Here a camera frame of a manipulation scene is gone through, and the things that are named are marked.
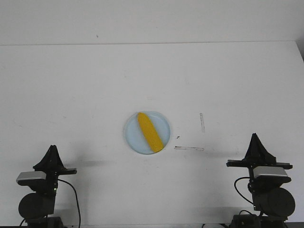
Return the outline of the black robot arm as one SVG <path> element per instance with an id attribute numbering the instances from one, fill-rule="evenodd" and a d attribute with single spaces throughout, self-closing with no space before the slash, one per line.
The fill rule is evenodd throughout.
<path id="1" fill-rule="evenodd" d="M 229 225 L 231 228 L 285 228 L 285 221 L 295 211 L 292 194 L 282 188 L 291 178 L 286 173 L 292 169 L 290 163 L 277 162 L 253 133 L 248 150 L 242 160 L 228 160 L 228 167 L 247 168 L 249 180 L 247 188 L 252 195 L 249 201 L 259 215 L 241 210 L 234 215 Z"/>
<path id="2" fill-rule="evenodd" d="M 19 214 L 28 228 L 63 228 L 61 217 L 53 217 L 58 182 L 72 184 L 58 177 L 75 175 L 76 168 L 66 168 L 59 156 L 56 145 L 51 145 L 42 160 L 33 166 L 33 171 L 21 172 L 16 183 L 28 186 L 33 192 L 24 196 L 18 207 Z"/>

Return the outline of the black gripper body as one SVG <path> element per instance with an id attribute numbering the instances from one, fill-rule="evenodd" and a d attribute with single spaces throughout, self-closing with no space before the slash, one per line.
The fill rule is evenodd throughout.
<path id="1" fill-rule="evenodd" d="M 226 163 L 227 167 L 241 167 L 248 168 L 249 172 L 249 190 L 271 190 L 275 188 L 281 187 L 285 183 L 281 183 L 278 181 L 273 181 L 268 178 L 265 180 L 256 180 L 253 177 L 253 169 L 258 166 L 272 166 L 272 167 L 282 167 L 286 170 L 290 170 L 293 166 L 289 163 L 276 162 L 274 164 L 266 164 L 266 163 L 249 163 L 241 160 L 228 160 Z"/>
<path id="2" fill-rule="evenodd" d="M 56 192 L 58 188 L 58 177 L 62 175 L 74 175 L 77 173 L 76 168 L 61 168 L 57 171 L 44 171 L 46 174 L 46 192 Z"/>

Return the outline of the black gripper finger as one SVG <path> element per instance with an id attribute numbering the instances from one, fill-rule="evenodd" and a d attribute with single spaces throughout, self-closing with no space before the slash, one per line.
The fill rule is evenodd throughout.
<path id="1" fill-rule="evenodd" d="M 58 149 L 57 149 L 56 145 L 53 145 L 53 157 L 54 157 L 54 167 L 56 167 L 56 169 L 63 169 L 64 165 L 61 161 L 61 158 L 59 156 Z"/>
<path id="2" fill-rule="evenodd" d="M 33 166 L 34 170 L 50 170 L 53 165 L 53 145 L 51 145 L 42 160 Z"/>
<path id="3" fill-rule="evenodd" d="M 263 163 L 276 163 L 276 157 L 270 154 L 266 148 L 261 143 L 257 134 L 255 134 L 256 141 L 256 152 L 259 156 L 259 159 Z"/>
<path id="4" fill-rule="evenodd" d="M 248 147 L 248 150 L 247 150 L 246 155 L 244 157 L 245 161 L 249 161 L 251 159 L 254 159 L 254 157 L 255 157 L 254 149 L 253 149 L 254 142 L 255 142 L 255 135 L 256 135 L 256 133 L 253 133 L 252 136 L 251 136 L 249 147 Z"/>

